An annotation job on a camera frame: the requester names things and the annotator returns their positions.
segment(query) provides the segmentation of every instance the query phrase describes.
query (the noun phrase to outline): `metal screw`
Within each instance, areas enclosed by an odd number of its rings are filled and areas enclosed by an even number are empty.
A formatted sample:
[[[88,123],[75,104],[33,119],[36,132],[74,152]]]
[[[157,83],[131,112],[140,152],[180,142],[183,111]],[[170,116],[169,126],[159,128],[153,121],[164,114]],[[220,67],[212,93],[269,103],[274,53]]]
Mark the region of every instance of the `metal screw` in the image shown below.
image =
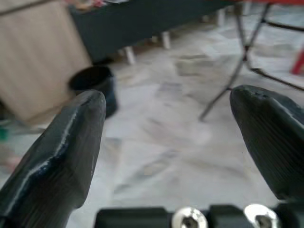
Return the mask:
[[[206,217],[197,209],[186,207],[172,217],[172,228],[208,228]]]
[[[250,204],[244,214],[254,228],[280,228],[281,223],[276,213],[261,204]]]

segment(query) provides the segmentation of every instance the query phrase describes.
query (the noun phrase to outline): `black trash can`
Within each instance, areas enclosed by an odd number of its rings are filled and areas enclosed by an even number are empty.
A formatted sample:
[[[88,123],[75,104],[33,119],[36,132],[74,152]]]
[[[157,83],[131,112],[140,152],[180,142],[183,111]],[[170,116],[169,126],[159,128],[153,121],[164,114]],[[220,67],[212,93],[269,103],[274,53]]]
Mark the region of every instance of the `black trash can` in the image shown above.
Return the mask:
[[[69,88],[76,95],[90,89],[102,92],[106,100],[106,118],[117,110],[114,75],[107,66],[91,66],[78,72],[69,81]]]

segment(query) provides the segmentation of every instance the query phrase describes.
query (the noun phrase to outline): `marble floor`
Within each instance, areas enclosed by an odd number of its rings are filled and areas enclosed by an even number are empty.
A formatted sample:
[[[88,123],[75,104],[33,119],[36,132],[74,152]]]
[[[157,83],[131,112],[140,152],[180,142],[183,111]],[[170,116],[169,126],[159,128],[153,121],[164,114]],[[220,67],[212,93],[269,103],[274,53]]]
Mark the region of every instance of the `marble floor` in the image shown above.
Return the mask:
[[[254,27],[259,6],[244,17]],[[304,9],[274,6],[271,17],[303,25]],[[84,206],[72,213],[69,228],[92,228],[100,208],[210,204],[274,205],[276,198],[251,160],[233,119],[228,94],[205,122],[198,116],[233,71],[241,49],[234,19],[225,26],[194,21],[171,31],[170,50],[145,41],[134,47],[137,64],[121,57],[111,64],[117,76],[119,111],[105,123],[101,150]],[[252,50],[254,65],[304,86],[288,73],[301,49],[301,34],[262,30]],[[258,77],[246,69],[236,85],[261,86],[304,105],[303,93]],[[12,137],[8,145],[23,154],[38,135]],[[1,174],[0,184],[8,175]]]

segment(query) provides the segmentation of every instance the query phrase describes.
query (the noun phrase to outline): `table top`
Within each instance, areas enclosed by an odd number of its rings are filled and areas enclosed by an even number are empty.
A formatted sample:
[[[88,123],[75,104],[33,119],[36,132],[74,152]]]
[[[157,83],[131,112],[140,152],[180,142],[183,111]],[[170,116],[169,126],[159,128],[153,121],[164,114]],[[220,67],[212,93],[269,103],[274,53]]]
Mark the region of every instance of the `table top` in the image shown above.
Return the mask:
[[[265,2],[265,3],[273,3],[273,4],[304,5],[304,0],[248,0],[248,1]]]

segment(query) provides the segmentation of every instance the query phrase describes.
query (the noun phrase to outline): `wooden cabinet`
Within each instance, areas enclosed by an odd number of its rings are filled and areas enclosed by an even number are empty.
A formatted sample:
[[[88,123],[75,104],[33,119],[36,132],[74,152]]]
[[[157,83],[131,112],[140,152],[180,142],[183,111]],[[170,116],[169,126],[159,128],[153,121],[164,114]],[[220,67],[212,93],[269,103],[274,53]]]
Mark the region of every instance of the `wooden cabinet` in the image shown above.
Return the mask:
[[[0,17],[0,100],[21,120],[67,101],[67,82],[89,65],[61,2]]]

